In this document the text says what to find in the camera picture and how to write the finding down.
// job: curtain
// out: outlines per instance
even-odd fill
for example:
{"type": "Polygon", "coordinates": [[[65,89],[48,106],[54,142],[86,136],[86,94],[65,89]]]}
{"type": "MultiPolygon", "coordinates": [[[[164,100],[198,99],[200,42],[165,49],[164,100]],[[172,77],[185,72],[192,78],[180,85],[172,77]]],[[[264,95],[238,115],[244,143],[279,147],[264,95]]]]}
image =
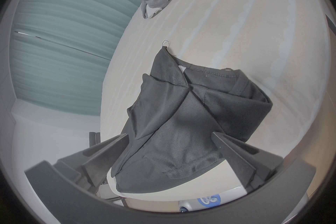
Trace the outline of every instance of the curtain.
{"type": "Polygon", "coordinates": [[[17,98],[99,115],[102,85],[140,0],[20,0],[10,68],[17,98]]]}

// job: green curtain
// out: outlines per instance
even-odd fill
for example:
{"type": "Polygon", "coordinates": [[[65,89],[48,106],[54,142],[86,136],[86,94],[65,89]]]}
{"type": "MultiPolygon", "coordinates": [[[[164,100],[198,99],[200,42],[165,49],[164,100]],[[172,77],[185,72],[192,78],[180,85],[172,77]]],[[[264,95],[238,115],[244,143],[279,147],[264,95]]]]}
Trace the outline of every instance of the green curtain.
{"type": "Polygon", "coordinates": [[[20,0],[10,68],[17,98],[99,115],[102,85],[140,0],[20,0]]]}

